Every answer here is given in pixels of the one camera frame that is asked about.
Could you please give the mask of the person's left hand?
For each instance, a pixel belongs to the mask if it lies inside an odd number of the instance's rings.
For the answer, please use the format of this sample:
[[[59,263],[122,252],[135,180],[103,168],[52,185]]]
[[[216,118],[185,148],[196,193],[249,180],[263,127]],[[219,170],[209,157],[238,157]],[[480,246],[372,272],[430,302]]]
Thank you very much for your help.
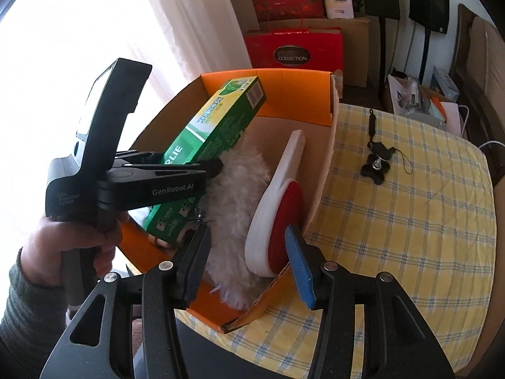
[[[116,247],[122,241],[121,225],[129,220],[126,212],[116,215],[106,232],[80,222],[55,222],[43,217],[28,243],[21,249],[21,268],[37,286],[62,286],[62,255],[73,249],[97,248],[93,266],[99,276],[112,270]]]

